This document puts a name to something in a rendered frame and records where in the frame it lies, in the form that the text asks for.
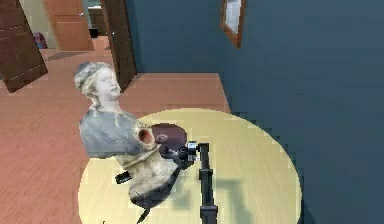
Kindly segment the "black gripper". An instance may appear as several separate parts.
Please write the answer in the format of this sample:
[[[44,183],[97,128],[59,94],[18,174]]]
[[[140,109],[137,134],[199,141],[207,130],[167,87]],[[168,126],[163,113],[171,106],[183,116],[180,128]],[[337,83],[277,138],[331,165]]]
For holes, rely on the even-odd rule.
[[[165,147],[162,150],[163,158],[173,158],[173,161],[179,168],[185,170],[194,164],[193,160],[188,159],[188,149],[186,147],[180,148],[178,151]]]

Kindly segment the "dark maroon vinyl disc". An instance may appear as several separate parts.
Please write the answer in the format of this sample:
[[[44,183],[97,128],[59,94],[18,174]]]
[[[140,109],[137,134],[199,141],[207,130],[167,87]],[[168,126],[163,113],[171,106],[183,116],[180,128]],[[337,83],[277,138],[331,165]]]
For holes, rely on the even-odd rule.
[[[155,124],[152,126],[152,132],[155,137],[155,142],[160,145],[159,152],[161,156],[162,150],[165,147],[178,151],[180,148],[186,145],[186,131],[175,124]]]

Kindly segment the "small black remote control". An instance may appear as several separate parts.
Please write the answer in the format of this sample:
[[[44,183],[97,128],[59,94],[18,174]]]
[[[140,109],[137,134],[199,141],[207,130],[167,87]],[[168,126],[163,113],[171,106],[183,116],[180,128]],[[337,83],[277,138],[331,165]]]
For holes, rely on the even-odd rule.
[[[127,182],[127,181],[129,181],[131,179],[132,179],[132,177],[131,177],[131,175],[129,174],[128,171],[125,171],[125,172],[115,176],[115,181],[116,181],[117,184],[125,183],[125,182]]]

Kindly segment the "grey white bust statue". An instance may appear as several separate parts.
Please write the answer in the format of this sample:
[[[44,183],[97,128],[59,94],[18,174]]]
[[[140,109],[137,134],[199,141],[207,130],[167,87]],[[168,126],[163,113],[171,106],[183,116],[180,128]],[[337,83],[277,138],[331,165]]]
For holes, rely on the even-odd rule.
[[[170,194],[180,168],[173,159],[160,155],[153,125],[147,125],[120,108],[120,86],[111,65],[104,62],[81,64],[74,77],[75,87],[92,101],[80,121],[80,136],[91,158],[116,158],[128,171],[129,197],[133,204],[150,209]]]

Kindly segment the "pale yellow round table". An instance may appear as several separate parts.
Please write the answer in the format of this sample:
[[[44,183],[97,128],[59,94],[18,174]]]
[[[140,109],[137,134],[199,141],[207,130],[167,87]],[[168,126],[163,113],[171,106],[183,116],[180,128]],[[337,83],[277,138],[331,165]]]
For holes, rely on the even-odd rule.
[[[209,145],[218,224],[298,224],[302,191],[282,146],[256,125],[207,109],[166,110],[141,119],[182,127],[189,140]],[[82,175],[78,205],[82,224],[136,224],[143,210],[114,177],[113,159],[91,159]]]

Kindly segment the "dark brown room door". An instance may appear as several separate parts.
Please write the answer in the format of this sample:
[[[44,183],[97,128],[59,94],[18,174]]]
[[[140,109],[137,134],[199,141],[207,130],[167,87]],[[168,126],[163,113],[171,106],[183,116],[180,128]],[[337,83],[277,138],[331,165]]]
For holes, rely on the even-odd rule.
[[[0,78],[10,93],[48,73],[19,0],[0,0]]]
[[[100,0],[117,80],[124,92],[137,74],[126,0]]]

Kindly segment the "brown wooden cupboard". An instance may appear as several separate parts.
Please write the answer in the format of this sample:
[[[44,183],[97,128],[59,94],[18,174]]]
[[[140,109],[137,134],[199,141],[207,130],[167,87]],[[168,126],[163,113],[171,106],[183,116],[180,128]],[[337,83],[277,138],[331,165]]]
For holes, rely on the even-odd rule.
[[[91,28],[97,29],[99,36],[106,36],[107,31],[102,8],[100,6],[89,7],[88,13],[91,21]]]

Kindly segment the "orange brown room door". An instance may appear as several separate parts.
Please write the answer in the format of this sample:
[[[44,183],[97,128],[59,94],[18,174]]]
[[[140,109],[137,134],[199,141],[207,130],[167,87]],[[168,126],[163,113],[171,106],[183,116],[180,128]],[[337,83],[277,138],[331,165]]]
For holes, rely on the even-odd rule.
[[[60,51],[93,51],[82,0],[42,0]]]

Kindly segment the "purple red striped object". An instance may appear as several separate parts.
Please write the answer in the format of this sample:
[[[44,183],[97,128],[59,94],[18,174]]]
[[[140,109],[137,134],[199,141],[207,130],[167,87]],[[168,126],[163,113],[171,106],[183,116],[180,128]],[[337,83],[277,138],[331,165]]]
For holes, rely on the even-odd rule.
[[[48,48],[45,37],[42,33],[34,32],[33,37],[34,37],[36,45],[39,49],[47,49]]]

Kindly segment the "brown framed wall picture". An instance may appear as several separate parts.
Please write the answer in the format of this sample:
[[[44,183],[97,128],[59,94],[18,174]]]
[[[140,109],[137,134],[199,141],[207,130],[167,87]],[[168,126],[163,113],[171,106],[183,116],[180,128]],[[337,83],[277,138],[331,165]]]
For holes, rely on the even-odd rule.
[[[241,47],[243,24],[247,0],[222,0],[220,28],[231,43]]]

